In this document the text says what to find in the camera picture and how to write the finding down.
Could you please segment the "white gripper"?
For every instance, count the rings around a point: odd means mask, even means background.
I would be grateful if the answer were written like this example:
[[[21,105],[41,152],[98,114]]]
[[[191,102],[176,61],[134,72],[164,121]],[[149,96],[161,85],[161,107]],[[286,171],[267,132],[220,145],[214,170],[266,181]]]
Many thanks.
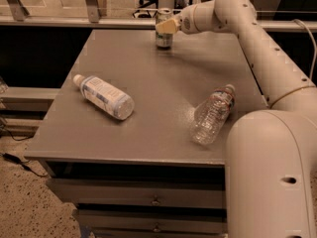
[[[198,32],[194,20],[194,6],[185,7],[176,18],[169,18],[156,24],[159,34],[175,34],[179,30],[185,34],[196,34]]]

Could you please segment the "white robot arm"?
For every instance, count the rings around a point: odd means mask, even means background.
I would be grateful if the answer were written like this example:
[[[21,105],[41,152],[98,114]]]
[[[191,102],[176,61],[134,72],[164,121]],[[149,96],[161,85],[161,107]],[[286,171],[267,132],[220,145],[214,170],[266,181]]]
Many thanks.
[[[250,0],[191,5],[156,29],[234,34],[268,105],[240,118],[228,135],[229,238],[316,238],[316,85],[258,23]]]

